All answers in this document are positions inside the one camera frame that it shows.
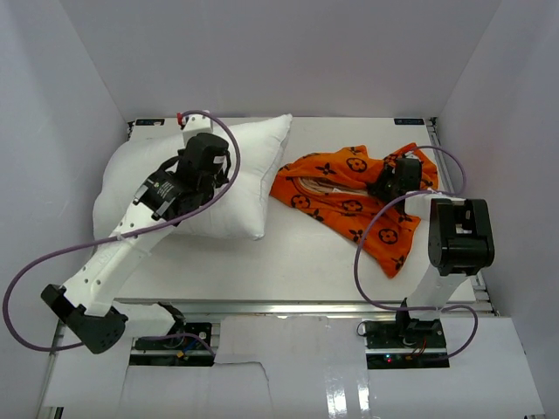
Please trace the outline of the orange patterned pillowcase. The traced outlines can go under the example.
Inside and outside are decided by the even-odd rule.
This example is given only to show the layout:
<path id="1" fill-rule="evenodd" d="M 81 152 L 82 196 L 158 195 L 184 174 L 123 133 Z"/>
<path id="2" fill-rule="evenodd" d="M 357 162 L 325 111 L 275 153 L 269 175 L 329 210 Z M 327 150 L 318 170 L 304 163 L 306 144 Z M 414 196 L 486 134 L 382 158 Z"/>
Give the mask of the orange patterned pillowcase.
<path id="1" fill-rule="evenodd" d="M 401 153 L 414 150 L 422 162 L 420 188 L 438 187 L 437 166 L 416 146 L 412 142 L 382 159 L 369 157 L 364 145 L 304 155 L 279 169 L 270 196 L 358 244 L 385 206 L 367 192 L 367 184 L 376 181 L 385 163 L 394 166 Z M 418 217 L 402 220 L 392 207 L 370 230 L 363 249 L 388 278 L 394 278 L 403 268 L 419 224 Z"/>

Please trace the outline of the white pillow insert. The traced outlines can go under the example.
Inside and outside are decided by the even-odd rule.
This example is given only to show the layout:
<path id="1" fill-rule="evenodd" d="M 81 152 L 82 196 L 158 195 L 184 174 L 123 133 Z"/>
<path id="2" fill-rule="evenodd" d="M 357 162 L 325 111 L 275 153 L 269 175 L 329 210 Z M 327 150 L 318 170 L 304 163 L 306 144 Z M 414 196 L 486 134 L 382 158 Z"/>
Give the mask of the white pillow insert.
<path id="1" fill-rule="evenodd" d="M 290 113 L 230 127 L 241 155 L 239 174 L 224 197 L 176 228 L 176 235 L 257 240 L 265 235 L 268 196 L 280 169 L 293 116 Z M 124 216 L 141 183 L 183 147 L 180 134 L 121 145 L 104 171 L 93 206 L 93 236 L 110 235 Z"/>

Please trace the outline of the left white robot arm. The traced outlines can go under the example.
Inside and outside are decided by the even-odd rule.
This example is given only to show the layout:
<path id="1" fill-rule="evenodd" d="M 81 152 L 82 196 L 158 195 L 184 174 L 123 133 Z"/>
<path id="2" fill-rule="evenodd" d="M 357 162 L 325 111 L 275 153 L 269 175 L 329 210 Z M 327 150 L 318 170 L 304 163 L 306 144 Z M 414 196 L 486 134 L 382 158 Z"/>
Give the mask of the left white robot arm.
<path id="1" fill-rule="evenodd" d="M 91 353 L 106 352 L 122 337 L 155 337 L 166 348 L 183 342 L 183 316 L 172 305 L 131 305 L 114 299 L 183 216 L 208 203 L 229 181 L 230 167 L 226 140 L 207 133 L 190 138 L 136 190 L 109 243 L 98 246 L 63 285 L 48 285 L 42 291 L 42 300 Z"/>

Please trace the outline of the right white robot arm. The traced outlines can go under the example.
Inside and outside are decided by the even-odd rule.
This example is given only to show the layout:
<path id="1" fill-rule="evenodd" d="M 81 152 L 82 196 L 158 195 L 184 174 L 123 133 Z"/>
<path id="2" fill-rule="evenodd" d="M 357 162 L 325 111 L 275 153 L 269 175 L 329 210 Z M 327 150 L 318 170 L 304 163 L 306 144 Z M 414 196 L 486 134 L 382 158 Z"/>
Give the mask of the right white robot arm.
<path id="1" fill-rule="evenodd" d="M 394 335 L 413 348 L 441 335 L 440 313 L 456 289 L 494 261 L 493 232 L 484 199 L 466 199 L 425 189 L 419 192 L 422 162 L 398 157 L 385 165 L 369 193 L 392 204 L 404 221 L 418 217 L 429 223 L 429 266 L 415 291 L 396 314 Z"/>

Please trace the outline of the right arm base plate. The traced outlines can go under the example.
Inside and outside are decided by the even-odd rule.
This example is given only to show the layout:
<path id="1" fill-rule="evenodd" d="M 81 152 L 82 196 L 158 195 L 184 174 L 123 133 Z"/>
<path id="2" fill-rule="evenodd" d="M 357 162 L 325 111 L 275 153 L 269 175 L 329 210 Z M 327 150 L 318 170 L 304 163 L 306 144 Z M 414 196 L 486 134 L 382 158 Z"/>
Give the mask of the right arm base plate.
<path id="1" fill-rule="evenodd" d="M 368 370 L 449 368 L 439 320 L 427 327 L 404 329 L 395 321 L 363 320 L 356 334 L 364 339 Z"/>

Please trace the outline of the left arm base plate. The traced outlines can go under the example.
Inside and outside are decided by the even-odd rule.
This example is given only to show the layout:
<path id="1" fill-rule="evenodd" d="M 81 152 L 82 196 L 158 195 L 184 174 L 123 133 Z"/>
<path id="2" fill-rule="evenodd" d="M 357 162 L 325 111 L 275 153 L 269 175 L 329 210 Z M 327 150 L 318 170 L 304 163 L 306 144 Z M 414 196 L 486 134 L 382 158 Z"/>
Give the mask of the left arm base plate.
<path id="1" fill-rule="evenodd" d="M 214 325 L 208 321 L 189 321 L 177 308 L 169 304 L 160 306 L 171 313 L 175 324 L 165 339 L 138 339 L 134 341 L 129 357 L 133 367 L 212 367 Z"/>

